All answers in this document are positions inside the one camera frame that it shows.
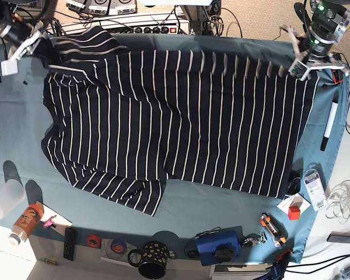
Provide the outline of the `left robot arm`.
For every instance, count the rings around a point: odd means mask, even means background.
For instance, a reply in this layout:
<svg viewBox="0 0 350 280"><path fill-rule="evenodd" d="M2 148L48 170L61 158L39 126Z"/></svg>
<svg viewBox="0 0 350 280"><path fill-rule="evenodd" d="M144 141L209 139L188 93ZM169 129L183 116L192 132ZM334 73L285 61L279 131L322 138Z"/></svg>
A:
<svg viewBox="0 0 350 280"><path fill-rule="evenodd" d="M301 81L309 78L311 71L330 69L349 75L346 62L337 58L332 48L337 45L350 24L350 11L334 1L303 1L294 4L302 22L303 33L283 25L292 44L295 59L288 72Z"/></svg>

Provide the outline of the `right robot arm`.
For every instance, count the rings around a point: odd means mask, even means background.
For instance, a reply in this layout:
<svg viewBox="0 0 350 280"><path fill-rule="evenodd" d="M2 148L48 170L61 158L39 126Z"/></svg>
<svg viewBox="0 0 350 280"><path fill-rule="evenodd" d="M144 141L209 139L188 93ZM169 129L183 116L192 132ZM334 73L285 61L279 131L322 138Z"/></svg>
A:
<svg viewBox="0 0 350 280"><path fill-rule="evenodd" d="M10 76L18 73L18 61L33 55L43 38L38 24L44 12L30 14L24 18L18 14L30 1L0 1L0 39L3 43L4 60L1 62L1 75Z"/></svg>

